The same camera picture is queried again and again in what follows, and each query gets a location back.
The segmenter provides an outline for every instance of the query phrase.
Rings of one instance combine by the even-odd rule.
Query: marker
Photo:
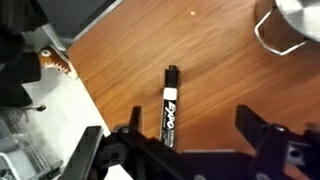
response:
[[[176,121],[176,102],[178,97],[179,70],[177,66],[170,65],[165,70],[165,88],[163,90],[163,105],[161,117],[160,140],[166,146],[174,146],[174,129]]]

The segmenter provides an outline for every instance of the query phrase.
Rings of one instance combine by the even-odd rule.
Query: wooden table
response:
[[[69,52],[110,128],[143,107],[159,136],[164,69],[181,71],[176,149],[252,152],[234,126],[238,104],[302,132],[320,118],[320,49],[279,57],[253,34],[255,0],[126,0]]]

